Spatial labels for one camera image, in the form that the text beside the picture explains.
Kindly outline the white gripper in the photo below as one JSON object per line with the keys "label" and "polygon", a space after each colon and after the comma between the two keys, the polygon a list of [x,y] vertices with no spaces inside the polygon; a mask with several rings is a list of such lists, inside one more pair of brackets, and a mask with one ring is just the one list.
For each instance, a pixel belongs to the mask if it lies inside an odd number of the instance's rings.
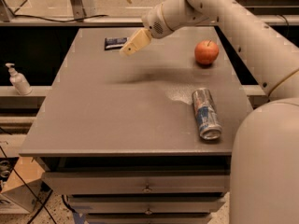
{"label": "white gripper", "polygon": [[207,16],[195,10],[187,0],[166,0],[142,17],[145,28],[129,37],[120,55],[130,56],[149,45],[152,38],[164,38],[182,27],[196,26],[206,20]]}

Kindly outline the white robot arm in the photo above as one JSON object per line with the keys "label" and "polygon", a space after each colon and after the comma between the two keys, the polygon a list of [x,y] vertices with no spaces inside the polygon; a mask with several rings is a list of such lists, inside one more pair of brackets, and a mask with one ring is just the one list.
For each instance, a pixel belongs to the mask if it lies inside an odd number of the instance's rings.
{"label": "white robot arm", "polygon": [[235,0],[167,0],[143,17],[122,52],[194,26],[199,15],[234,48],[238,78],[268,99],[235,135],[230,224],[299,224],[299,49],[292,42]]}

